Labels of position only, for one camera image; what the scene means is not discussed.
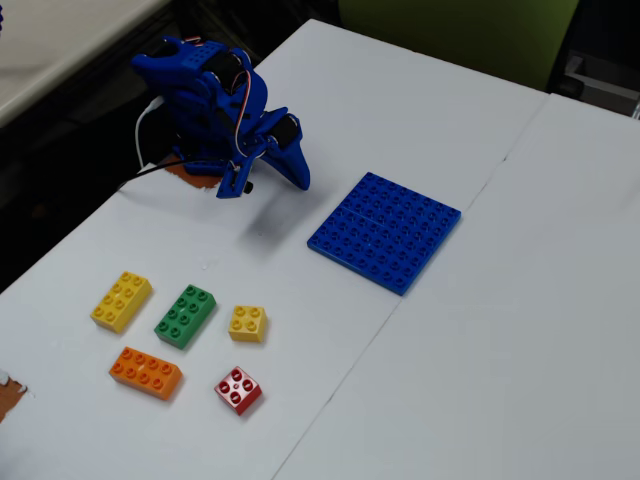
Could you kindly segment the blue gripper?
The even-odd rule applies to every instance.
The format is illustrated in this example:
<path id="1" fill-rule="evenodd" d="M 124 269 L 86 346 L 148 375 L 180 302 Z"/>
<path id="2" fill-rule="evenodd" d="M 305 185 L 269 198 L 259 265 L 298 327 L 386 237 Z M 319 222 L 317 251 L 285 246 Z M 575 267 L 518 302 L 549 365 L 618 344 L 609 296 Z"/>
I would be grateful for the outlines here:
<path id="1" fill-rule="evenodd" d="M 287 107 L 263 111 L 240 137 L 241 147 L 271 142 L 267 163 L 301 190 L 310 187 L 310 170 L 302 153 L 302 129 L 299 119 Z"/>

